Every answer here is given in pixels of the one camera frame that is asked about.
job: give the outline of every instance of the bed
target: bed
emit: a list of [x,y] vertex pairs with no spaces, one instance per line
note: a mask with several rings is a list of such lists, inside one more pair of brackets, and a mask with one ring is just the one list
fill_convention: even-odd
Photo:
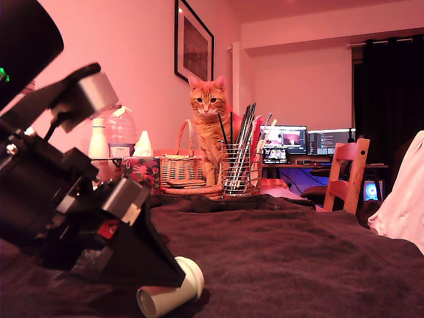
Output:
[[[424,256],[353,215],[271,195],[213,201],[152,197],[174,256],[196,261],[205,289],[167,317],[424,317]],[[142,317],[140,286],[99,286],[39,268],[1,245],[1,316]]]

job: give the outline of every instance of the floral box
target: floral box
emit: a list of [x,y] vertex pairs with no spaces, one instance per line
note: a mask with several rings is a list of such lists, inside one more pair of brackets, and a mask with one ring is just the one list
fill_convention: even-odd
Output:
[[138,182],[146,181],[152,187],[151,193],[160,189],[159,157],[126,157],[122,161],[123,174]]

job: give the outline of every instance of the white bottle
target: white bottle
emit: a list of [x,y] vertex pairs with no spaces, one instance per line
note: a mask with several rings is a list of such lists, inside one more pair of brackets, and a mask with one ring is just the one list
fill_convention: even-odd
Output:
[[92,124],[93,134],[88,146],[88,156],[93,159],[92,164],[99,169],[97,177],[100,181],[108,181],[111,178],[111,173],[108,164],[109,145],[105,136],[104,119],[94,118]]

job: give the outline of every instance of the black curtain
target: black curtain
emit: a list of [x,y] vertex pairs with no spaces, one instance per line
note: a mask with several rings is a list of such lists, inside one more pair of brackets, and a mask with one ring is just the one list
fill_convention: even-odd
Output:
[[370,139],[368,163],[390,166],[391,191],[399,166],[395,154],[424,130],[424,37],[366,41],[362,64],[354,67],[356,135]]

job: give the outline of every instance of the picture frame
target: picture frame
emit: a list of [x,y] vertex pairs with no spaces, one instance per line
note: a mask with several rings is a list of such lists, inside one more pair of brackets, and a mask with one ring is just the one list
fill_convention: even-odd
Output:
[[175,0],[174,73],[213,81],[215,39],[186,0]]

